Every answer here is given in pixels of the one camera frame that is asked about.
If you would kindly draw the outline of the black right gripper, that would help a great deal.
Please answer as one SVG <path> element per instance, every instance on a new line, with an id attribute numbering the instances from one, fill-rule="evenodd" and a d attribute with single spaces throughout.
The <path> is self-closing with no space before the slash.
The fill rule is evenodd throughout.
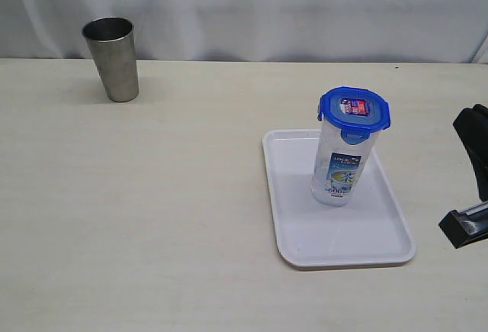
<path id="1" fill-rule="evenodd" d="M 487 107 L 464 108 L 453 122 L 471 161 L 481 202 L 449 211 L 438 226 L 455 249 L 487 238 Z"/>

